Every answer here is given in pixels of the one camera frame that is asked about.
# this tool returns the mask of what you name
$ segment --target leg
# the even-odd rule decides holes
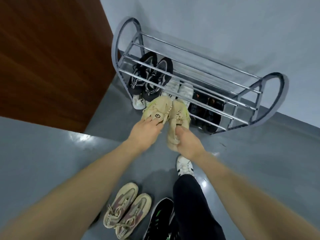
[[[222,227],[212,216],[202,189],[194,178],[191,162],[180,156],[177,169],[180,177],[173,186],[173,202],[181,239],[225,240]]]

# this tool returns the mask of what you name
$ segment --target beige sneaker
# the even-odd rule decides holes
[[[169,114],[169,130],[167,135],[167,145],[171,150],[177,152],[177,145],[180,143],[175,134],[176,126],[181,125],[189,129],[190,120],[186,105],[181,101],[174,100]]]
[[[142,118],[151,116],[152,119],[159,118],[164,124],[167,121],[172,107],[172,101],[168,96],[159,96],[147,104],[143,111]]]
[[[103,225],[106,228],[115,227],[123,217],[126,210],[138,195],[138,186],[134,183],[127,183],[117,193],[112,205],[103,218]]]
[[[151,197],[146,193],[140,194],[135,199],[128,213],[115,227],[115,234],[118,239],[123,240],[130,236],[135,227],[148,214],[151,202]]]

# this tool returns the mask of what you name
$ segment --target black and green sneaker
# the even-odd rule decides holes
[[[160,200],[152,210],[149,227],[143,236],[143,240],[166,240],[173,212],[174,202],[171,199]]]

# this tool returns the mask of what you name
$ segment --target hand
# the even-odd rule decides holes
[[[156,142],[162,128],[163,124],[158,118],[154,120],[151,117],[147,117],[146,120],[141,119],[132,128],[127,141],[133,143],[140,152],[144,152]]]
[[[206,152],[198,137],[196,137],[189,129],[177,125],[175,133],[180,140],[178,152],[186,159],[194,161],[202,153]]]

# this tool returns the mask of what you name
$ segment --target curved rack frame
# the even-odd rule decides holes
[[[130,23],[133,23],[135,25],[135,28],[136,28],[137,32],[133,36],[133,38],[132,38],[130,44],[128,45],[128,47],[126,48],[126,50],[123,52],[121,58],[118,60],[119,39],[120,39],[120,36],[121,36],[124,28]],[[239,87],[243,88],[243,91],[240,92],[240,93],[235,93],[233,91],[227,91],[227,90],[222,89],[222,88],[218,87],[217,85],[215,85],[214,81],[213,81],[213,83],[205,82],[205,81],[200,80],[200,79],[198,79],[196,77],[192,77],[190,75],[184,74],[184,73],[182,73],[182,72],[180,72],[178,70],[174,70],[174,73],[178,74],[178,75],[162,71],[162,70],[160,70],[158,68],[155,68],[153,66],[145,64],[145,63],[137,60],[132,55],[130,55],[129,52],[132,49],[132,47],[133,46],[137,46],[137,47],[140,48],[141,56],[143,56],[145,54],[145,50],[152,51],[152,52],[155,52],[155,53],[157,53],[159,55],[164,56],[161,52],[158,52],[158,51],[153,50],[152,48],[146,47],[143,44],[143,36],[146,36],[146,37],[151,38],[153,40],[156,40],[158,42],[162,42],[164,44],[170,45],[172,47],[178,48],[178,49],[183,50],[185,52],[191,53],[191,54],[193,54],[195,56],[204,58],[204,59],[209,60],[209,61],[211,61],[213,63],[221,65],[221,66],[223,66],[225,68],[228,68],[228,69],[234,70],[236,72],[245,74],[247,76],[253,77],[253,78],[257,79],[257,81],[254,84],[252,84],[251,86],[247,87],[247,86],[244,86],[244,85],[239,84],[237,82],[230,81],[230,80],[228,80],[226,78],[217,76],[217,75],[213,74],[212,72],[203,71],[201,69],[196,68],[193,65],[183,63],[183,62],[181,62],[181,61],[179,61],[177,59],[173,59],[173,58],[170,58],[168,56],[166,56],[166,57],[168,57],[171,60],[176,61],[176,62],[178,62],[180,64],[188,66],[188,67],[190,67],[192,69],[195,69],[195,70],[198,70],[198,71],[200,71],[202,73],[205,73],[206,75],[218,78],[218,79],[220,79],[220,80],[222,80],[222,81],[224,81],[226,83],[230,83],[230,84],[239,86]],[[242,71],[242,70],[240,70],[238,68],[235,68],[235,67],[230,66],[228,64],[222,63],[221,61],[214,60],[213,58],[211,58],[209,56],[206,56],[206,55],[201,54],[199,52],[196,52],[194,50],[190,50],[189,48],[185,48],[185,47],[181,47],[181,46],[178,46],[178,45],[175,45],[175,44],[171,44],[171,43],[166,42],[164,40],[158,39],[157,37],[154,37],[154,36],[151,36],[149,34],[146,34],[146,33],[142,32],[141,25],[140,25],[139,21],[137,19],[133,18],[133,17],[124,18],[120,22],[120,24],[118,25],[118,28],[117,28],[116,32],[114,33],[114,37],[113,37],[113,41],[112,41],[111,58],[112,58],[112,63],[113,63],[114,69],[116,70],[117,75],[120,78],[121,83],[123,84],[124,88],[126,89],[126,91],[127,91],[128,95],[130,96],[131,100],[132,100],[132,96],[128,91],[127,84],[126,84],[124,76],[123,76],[124,74],[132,76],[132,77],[135,77],[135,78],[137,78],[139,80],[142,80],[142,81],[144,81],[146,83],[149,83],[149,84],[152,84],[154,86],[157,86],[157,87],[161,88],[163,91],[165,91],[165,92],[167,92],[167,93],[169,93],[169,94],[171,94],[173,96],[176,96],[176,97],[179,97],[179,98],[184,99],[186,101],[189,101],[189,102],[191,102],[193,104],[196,104],[196,105],[198,105],[198,106],[200,106],[202,108],[205,108],[205,109],[207,109],[209,111],[212,111],[212,112],[214,112],[214,113],[216,113],[216,114],[218,114],[218,115],[220,115],[222,117],[225,117],[225,118],[229,119],[230,122],[228,123],[228,125],[225,128],[225,127],[223,127],[221,125],[214,124],[214,123],[212,123],[210,121],[207,121],[207,120],[205,120],[203,118],[200,118],[200,117],[198,117],[196,115],[190,114],[190,116],[192,116],[192,117],[195,117],[195,118],[197,118],[199,120],[202,120],[202,121],[204,121],[204,122],[206,122],[206,123],[208,123],[210,125],[216,126],[218,128],[218,131],[216,133],[229,131],[229,130],[233,130],[233,129],[237,129],[237,128],[244,127],[244,126],[249,126],[249,125],[257,126],[257,125],[261,125],[261,124],[265,123],[268,119],[270,119],[277,112],[278,108],[282,105],[282,103],[285,100],[286,95],[288,93],[288,89],[289,89],[289,79],[288,79],[288,77],[283,75],[283,74],[281,74],[281,73],[279,73],[279,72],[273,72],[273,73],[270,73],[270,74],[268,74],[268,75],[266,75],[264,77],[258,77],[258,76],[254,75],[254,74],[250,74],[248,72]],[[155,83],[153,83],[153,82],[151,82],[149,80],[146,80],[146,79],[144,79],[142,77],[136,76],[131,71],[127,71],[127,70],[125,70],[123,68],[124,64],[126,63],[125,59],[129,60],[130,62],[133,62],[134,64],[140,64],[142,66],[145,66],[146,68],[152,68],[153,70],[156,70],[158,72],[162,72],[163,74],[169,75],[172,78],[174,78],[174,80],[172,80],[172,81],[174,81],[176,83],[183,84],[183,85],[185,85],[187,87],[192,87],[195,91],[198,91],[198,92],[201,92],[203,94],[206,94],[206,95],[208,95],[208,96],[210,96],[212,98],[221,100],[224,104],[233,106],[234,107],[233,112],[232,113],[227,113],[225,111],[221,111],[221,110],[215,109],[215,108],[213,108],[213,107],[211,107],[211,106],[209,106],[207,104],[203,104],[203,103],[201,103],[201,102],[199,102],[197,100],[194,100],[192,98],[184,97],[179,93],[176,93],[176,92],[168,90],[166,87],[160,86],[160,85],[155,84]],[[262,95],[263,95],[263,92],[264,92],[264,89],[265,89],[266,82],[269,81],[270,79],[273,79],[273,78],[278,78],[279,81],[280,81],[280,87],[279,87],[278,95],[275,98],[272,106],[266,111],[266,113],[258,118],[258,112],[259,112],[260,103],[261,103],[261,100],[262,100]],[[206,87],[204,87],[202,85],[199,85],[199,82],[201,82],[203,84],[206,84],[206,85],[210,85],[211,87],[216,88],[219,91],[227,92],[228,95],[225,95],[226,93],[222,94],[220,92],[217,92],[217,91],[214,91],[212,89],[208,89],[208,88],[206,88]],[[241,97],[244,96],[245,94],[247,94],[248,92],[253,92],[253,93],[257,94],[257,98],[256,98],[256,101],[254,103],[254,106],[246,104],[245,102],[241,101]],[[244,109],[247,109],[250,112],[252,112],[252,115],[251,115],[251,117],[250,117],[250,119],[248,121],[246,121],[246,120],[244,120],[242,118],[239,118],[237,116],[238,108],[244,108]],[[237,123],[241,123],[241,124],[234,126],[233,124],[234,124],[235,121],[237,121]]]

